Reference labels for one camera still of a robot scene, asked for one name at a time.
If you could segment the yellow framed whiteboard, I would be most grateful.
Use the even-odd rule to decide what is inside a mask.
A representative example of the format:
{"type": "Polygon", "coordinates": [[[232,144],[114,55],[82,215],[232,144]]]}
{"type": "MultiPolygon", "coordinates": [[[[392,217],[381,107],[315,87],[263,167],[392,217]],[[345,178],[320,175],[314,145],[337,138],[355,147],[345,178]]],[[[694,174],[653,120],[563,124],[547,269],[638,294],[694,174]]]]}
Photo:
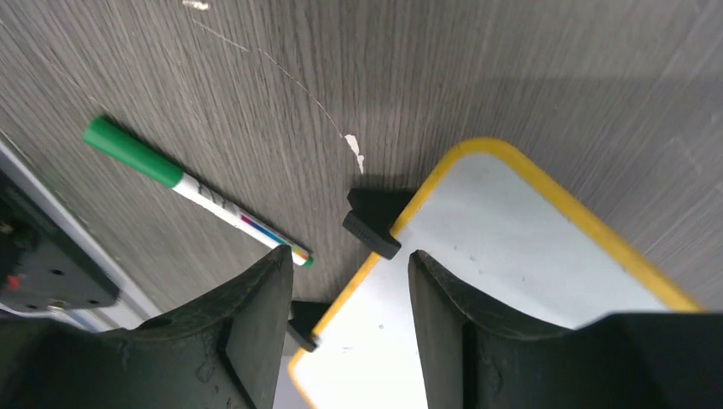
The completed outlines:
{"type": "Polygon", "coordinates": [[[391,226],[401,249],[371,254],[290,360],[312,408],[425,408],[408,261],[423,250],[507,305],[575,329],[614,312],[698,304],[512,145],[450,149],[391,226]]]}

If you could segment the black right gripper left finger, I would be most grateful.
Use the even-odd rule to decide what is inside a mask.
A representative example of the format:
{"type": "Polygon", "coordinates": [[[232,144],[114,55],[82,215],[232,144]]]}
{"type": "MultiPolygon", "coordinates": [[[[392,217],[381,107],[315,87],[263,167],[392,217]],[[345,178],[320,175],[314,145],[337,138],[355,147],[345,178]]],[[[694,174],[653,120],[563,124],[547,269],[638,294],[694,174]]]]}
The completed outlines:
{"type": "Polygon", "coordinates": [[[4,408],[270,408],[293,282],[282,245],[136,329],[1,323],[4,408]]]}

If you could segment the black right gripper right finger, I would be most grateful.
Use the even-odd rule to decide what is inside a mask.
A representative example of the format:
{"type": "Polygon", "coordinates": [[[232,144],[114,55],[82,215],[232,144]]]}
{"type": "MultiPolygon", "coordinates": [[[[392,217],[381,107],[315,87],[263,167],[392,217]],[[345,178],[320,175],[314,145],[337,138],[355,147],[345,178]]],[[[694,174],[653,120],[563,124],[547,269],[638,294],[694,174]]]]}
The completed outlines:
{"type": "Polygon", "coordinates": [[[408,281],[431,408],[719,408],[722,317],[610,314],[576,330],[524,314],[424,251],[408,281]]]}

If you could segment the white green marker pen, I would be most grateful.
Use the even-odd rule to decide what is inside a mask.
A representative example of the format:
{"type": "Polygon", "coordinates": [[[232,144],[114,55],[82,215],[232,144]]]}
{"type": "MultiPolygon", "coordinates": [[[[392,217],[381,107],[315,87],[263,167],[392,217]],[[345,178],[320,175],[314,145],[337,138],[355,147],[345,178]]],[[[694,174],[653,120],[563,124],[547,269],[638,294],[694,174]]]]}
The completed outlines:
{"type": "Polygon", "coordinates": [[[310,251],[260,222],[110,120],[94,118],[86,127],[83,139],[91,147],[169,188],[270,249],[290,246],[292,260],[298,266],[308,268],[313,265],[310,251]]]}

